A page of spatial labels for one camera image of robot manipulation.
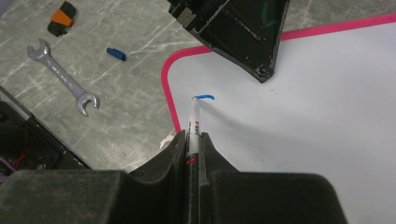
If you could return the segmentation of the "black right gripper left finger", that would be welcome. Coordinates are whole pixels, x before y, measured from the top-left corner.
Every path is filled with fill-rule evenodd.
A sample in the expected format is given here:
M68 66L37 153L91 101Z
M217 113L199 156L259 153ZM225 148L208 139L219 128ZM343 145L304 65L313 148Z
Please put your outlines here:
M0 187L3 224L177 224L185 131L151 160L123 170L23 170Z

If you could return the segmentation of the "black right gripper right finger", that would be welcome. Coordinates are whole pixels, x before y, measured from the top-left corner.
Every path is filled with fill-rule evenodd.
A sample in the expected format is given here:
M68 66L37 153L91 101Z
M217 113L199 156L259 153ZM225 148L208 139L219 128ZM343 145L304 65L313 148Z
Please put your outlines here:
M241 172L200 137L201 224L345 224L335 189L318 174Z

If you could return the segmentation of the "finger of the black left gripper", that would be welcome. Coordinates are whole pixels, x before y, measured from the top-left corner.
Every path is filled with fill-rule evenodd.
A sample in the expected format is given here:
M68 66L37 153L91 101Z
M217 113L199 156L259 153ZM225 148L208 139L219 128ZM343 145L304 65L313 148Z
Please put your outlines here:
M290 0L169 0L168 12L207 48L261 84L275 73Z

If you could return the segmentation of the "white blue whiteboard marker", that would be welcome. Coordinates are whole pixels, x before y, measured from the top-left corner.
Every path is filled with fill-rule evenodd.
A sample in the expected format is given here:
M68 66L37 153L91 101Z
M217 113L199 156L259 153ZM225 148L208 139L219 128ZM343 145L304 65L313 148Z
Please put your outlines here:
M199 142L200 142L200 115L199 99L192 99L192 109L186 135L186 199L185 224L198 223L198 183L199 183Z

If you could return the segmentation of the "pink framed whiteboard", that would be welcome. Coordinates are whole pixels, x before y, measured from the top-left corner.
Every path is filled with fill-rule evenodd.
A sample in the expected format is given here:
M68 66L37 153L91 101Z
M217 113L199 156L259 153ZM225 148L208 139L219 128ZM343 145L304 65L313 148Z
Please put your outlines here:
M164 63L176 131L201 131L241 171L315 173L351 224L396 221L396 15L287 31L264 83L205 46Z

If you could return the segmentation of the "blue marker cap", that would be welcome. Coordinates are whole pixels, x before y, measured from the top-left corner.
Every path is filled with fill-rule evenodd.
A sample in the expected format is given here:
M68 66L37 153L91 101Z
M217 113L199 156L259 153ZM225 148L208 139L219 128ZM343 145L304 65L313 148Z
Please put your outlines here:
M117 49L114 49L114 48L107 48L107 49L106 49L106 52L107 52L108 54L110 54L110 55L112 55L112 56L118 58L118 59L121 60L121 61L126 61L126 54L123 53L123 52L121 52L121 51L119 51L119 50L117 50Z

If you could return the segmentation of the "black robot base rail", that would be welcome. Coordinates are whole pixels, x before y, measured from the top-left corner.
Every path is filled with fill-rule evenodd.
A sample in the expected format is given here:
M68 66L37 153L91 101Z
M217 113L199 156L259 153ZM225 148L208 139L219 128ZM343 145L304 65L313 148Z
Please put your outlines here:
M93 166L1 87L0 181L23 169L93 169Z

